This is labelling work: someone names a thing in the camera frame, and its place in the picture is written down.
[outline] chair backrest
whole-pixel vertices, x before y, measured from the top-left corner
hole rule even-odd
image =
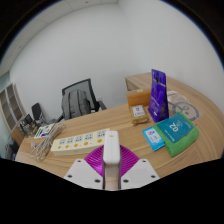
[[[42,110],[40,108],[40,104],[39,103],[34,104],[31,107],[31,109],[32,109],[34,120],[38,121],[40,119],[40,115],[42,113]]]
[[[80,81],[80,82],[77,82],[77,83],[74,83],[70,86],[65,87],[64,89],[62,89],[62,95],[64,96],[65,93],[71,92],[71,91],[77,90],[77,89],[83,90],[83,91],[86,92],[87,99],[90,102],[91,110],[98,111],[99,110],[99,104],[97,103],[96,97],[95,97],[94,92],[93,92],[91,79],[85,79],[83,81]]]

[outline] black office chair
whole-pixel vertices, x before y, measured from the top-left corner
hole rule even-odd
[[[13,139],[9,139],[5,145],[5,159],[15,161],[19,145]]]
[[[62,96],[64,96],[68,92],[78,90],[78,89],[86,92],[87,99],[90,103],[91,111],[98,112],[99,108],[101,108],[102,110],[107,109],[102,101],[96,100],[95,94],[93,92],[92,84],[91,84],[91,79],[85,79],[83,81],[80,81],[65,87],[64,89],[62,89]],[[62,119],[64,119],[63,114],[57,119],[57,122],[61,121]]]
[[[40,107],[40,104],[39,103],[34,104],[31,107],[31,109],[32,109],[32,113],[33,113],[34,120],[39,121],[40,122],[40,125],[48,125],[48,124],[52,124],[52,123],[56,123],[57,122],[56,119],[52,119],[49,122],[46,122],[44,120],[43,112],[41,110],[41,107]]]

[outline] paper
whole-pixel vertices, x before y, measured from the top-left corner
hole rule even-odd
[[[46,125],[44,127],[40,127],[34,137],[34,139],[37,139],[37,138],[44,138],[46,137],[50,130],[52,129],[52,127],[54,126],[54,124],[49,124],[49,125]]]

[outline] power strip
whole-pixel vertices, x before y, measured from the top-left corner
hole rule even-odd
[[[109,128],[54,140],[51,151],[54,155],[76,155],[90,153],[94,149],[104,145],[105,133]]]

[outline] desk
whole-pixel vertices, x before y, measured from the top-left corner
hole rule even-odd
[[[151,73],[129,76],[125,80],[129,90],[150,87]],[[173,158],[170,157],[165,147],[158,151],[151,149],[142,134],[142,130],[152,126],[153,122],[133,126],[127,104],[63,121],[66,129],[57,139],[104,128],[116,130],[119,133],[120,144],[133,151],[140,159],[148,159],[160,178],[189,165],[219,159],[224,148],[224,116],[222,112],[204,95],[181,82],[167,77],[167,86],[168,90],[174,90],[185,95],[203,113],[203,116],[195,122],[199,130],[198,139]],[[52,152],[49,152],[44,160],[38,161],[29,157],[31,141],[39,144],[42,140],[25,138],[19,148],[16,161],[37,166],[62,178],[76,159],[84,159],[87,156],[87,154],[55,156]],[[113,187],[115,180],[108,179],[107,181],[108,189],[116,190]]]

